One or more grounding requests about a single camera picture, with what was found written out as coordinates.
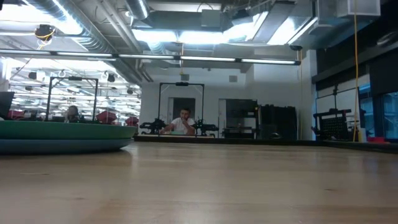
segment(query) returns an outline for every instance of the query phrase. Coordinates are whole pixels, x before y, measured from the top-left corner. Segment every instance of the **man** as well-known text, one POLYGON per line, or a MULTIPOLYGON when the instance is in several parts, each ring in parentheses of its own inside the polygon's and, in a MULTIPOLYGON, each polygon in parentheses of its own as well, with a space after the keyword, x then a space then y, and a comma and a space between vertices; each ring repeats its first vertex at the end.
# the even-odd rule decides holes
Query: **man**
POLYGON ((167 131, 174 130, 176 132, 181 132, 186 135, 194 135, 195 128, 192 127, 192 125, 195 124, 195 121, 192 118, 189 118, 190 115, 191 110, 189 108, 182 109, 180 112, 180 117, 174 119, 171 124, 160 130, 160 134, 164 134, 167 131))

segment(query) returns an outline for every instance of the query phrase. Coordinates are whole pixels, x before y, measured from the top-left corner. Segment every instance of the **wooden tabletop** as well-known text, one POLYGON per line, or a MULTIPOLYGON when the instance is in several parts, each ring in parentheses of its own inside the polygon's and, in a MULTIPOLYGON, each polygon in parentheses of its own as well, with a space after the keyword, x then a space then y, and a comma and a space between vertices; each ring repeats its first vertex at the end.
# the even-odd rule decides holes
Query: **wooden tabletop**
POLYGON ((398 221, 397 156, 345 149, 137 142, 0 157, 0 223, 398 221))

